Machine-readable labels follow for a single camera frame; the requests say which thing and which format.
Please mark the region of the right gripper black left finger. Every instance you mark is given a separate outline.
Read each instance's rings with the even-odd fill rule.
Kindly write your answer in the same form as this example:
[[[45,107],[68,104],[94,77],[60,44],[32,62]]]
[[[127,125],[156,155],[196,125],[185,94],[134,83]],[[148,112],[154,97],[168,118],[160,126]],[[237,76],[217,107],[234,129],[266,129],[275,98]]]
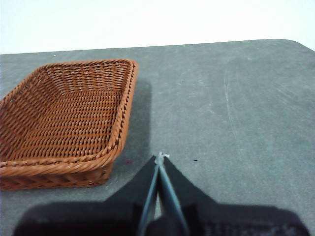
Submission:
[[[105,201],[55,202],[26,211],[16,236],[135,236],[155,214],[158,169],[152,156]]]

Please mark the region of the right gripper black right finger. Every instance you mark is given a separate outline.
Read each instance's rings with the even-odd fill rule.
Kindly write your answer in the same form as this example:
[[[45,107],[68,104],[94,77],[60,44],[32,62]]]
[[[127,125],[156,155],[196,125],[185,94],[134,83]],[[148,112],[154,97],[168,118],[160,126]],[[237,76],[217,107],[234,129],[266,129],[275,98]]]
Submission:
[[[308,236],[299,216],[275,206],[230,205],[213,200],[165,155],[159,157],[161,198],[183,234],[190,236]]]

